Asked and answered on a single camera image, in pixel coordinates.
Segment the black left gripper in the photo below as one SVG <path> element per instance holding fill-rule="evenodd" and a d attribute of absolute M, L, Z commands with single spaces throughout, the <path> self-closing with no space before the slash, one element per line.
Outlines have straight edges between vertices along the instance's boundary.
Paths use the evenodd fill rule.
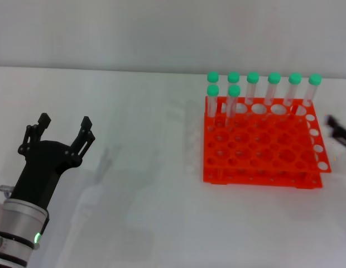
<path fill-rule="evenodd" d="M 22 200 L 46 209 L 61 175 L 77 168 L 95 141 L 92 122 L 84 116 L 80 130 L 70 145 L 55 141 L 41 141 L 51 118 L 42 113 L 34 125 L 27 125 L 18 153 L 26 160 L 25 167 L 11 194 L 12 199 Z"/>

